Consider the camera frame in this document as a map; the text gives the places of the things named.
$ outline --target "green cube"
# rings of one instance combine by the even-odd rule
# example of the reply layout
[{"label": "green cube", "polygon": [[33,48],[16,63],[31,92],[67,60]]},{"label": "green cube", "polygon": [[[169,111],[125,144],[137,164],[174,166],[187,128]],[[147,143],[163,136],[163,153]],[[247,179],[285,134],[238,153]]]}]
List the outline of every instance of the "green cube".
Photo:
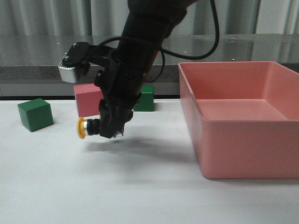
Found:
[{"label": "green cube", "polygon": [[152,85],[142,87],[141,99],[134,107],[134,111],[154,111],[154,87]]},{"label": "green cube", "polygon": [[22,124],[31,132],[52,125],[51,106],[43,99],[18,104]]}]

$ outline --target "red block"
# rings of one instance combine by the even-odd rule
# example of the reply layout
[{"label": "red block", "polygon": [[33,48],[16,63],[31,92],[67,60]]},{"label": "red block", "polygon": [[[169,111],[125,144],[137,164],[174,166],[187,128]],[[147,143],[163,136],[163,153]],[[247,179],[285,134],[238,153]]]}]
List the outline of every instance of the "red block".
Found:
[{"label": "red block", "polygon": [[74,92],[79,117],[99,114],[99,102],[103,99],[103,94],[99,87],[93,83],[75,85]]}]

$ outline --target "white table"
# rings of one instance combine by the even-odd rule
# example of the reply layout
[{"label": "white table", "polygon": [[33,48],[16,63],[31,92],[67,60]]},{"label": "white table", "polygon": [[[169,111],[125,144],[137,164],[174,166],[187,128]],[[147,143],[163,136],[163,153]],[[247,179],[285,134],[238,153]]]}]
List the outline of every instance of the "white table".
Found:
[{"label": "white table", "polygon": [[299,180],[202,176],[179,100],[112,140],[79,139],[72,100],[48,100],[55,124],[31,133],[20,102],[0,101],[1,224],[299,223]]}]

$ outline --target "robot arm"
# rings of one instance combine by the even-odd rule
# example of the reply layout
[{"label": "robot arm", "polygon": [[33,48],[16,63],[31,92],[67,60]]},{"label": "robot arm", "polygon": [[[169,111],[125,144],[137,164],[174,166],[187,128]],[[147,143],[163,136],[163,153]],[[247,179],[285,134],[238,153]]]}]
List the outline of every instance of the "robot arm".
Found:
[{"label": "robot arm", "polygon": [[101,65],[94,84],[101,88],[100,119],[79,120],[79,135],[123,135],[124,125],[133,117],[141,88],[158,49],[196,0],[128,0],[129,15],[116,49],[88,43],[74,44],[59,65],[64,81],[76,82],[89,70],[89,62]]}]

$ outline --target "black cable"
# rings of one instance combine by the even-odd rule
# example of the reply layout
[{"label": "black cable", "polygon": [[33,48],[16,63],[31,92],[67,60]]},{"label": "black cable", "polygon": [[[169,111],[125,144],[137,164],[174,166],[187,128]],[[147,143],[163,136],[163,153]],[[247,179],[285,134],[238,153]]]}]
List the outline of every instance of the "black cable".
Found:
[{"label": "black cable", "polygon": [[162,56],[162,67],[161,67],[160,73],[159,73],[159,75],[157,75],[156,78],[154,78],[151,81],[146,81],[145,80],[146,83],[153,83],[154,81],[156,81],[162,75],[162,73],[164,71],[164,67],[165,67],[165,55],[164,55],[164,53],[162,51],[160,51],[160,52],[161,52],[161,56]]},{"label": "black cable", "polygon": [[[170,50],[166,50],[166,49],[163,49],[161,46],[156,46],[152,43],[149,43],[149,42],[145,42],[145,41],[142,41],[142,40],[139,40],[139,39],[135,39],[135,38],[132,38],[132,37],[126,37],[126,36],[117,36],[117,37],[112,37],[112,38],[109,38],[105,41],[103,41],[102,43],[100,43],[98,46],[96,46],[93,51],[91,52],[91,54],[89,55],[89,57],[87,58],[86,60],[86,63],[89,62],[89,59],[91,58],[91,56],[97,51],[99,50],[101,47],[103,47],[104,45],[110,43],[110,42],[113,42],[113,41],[125,41],[125,40],[128,40],[128,41],[134,41],[134,42],[137,42],[137,43],[140,43],[140,44],[144,44],[144,45],[147,45],[148,47],[151,47],[151,48],[154,48],[158,51],[162,53],[165,53],[165,54],[168,54],[168,55],[171,55],[171,56],[174,56],[174,57],[178,57],[178,58],[183,58],[183,59],[188,59],[188,60],[200,60],[200,59],[204,59],[208,56],[210,56],[217,48],[218,46],[218,43],[219,43],[219,38],[220,38],[220,32],[219,32],[219,22],[218,22],[218,16],[217,16],[217,10],[216,10],[216,4],[215,4],[215,1],[214,0],[210,0],[210,3],[211,3],[211,8],[212,8],[212,14],[213,14],[213,20],[214,20],[214,26],[215,26],[215,41],[214,41],[214,45],[213,47],[205,54],[203,55],[200,55],[200,56],[188,56],[188,55],[182,55],[182,54],[178,54],[178,53],[175,53],[175,52],[172,52]],[[165,65],[165,59],[164,59],[164,62],[162,64],[162,69],[164,69],[164,65]]]}]

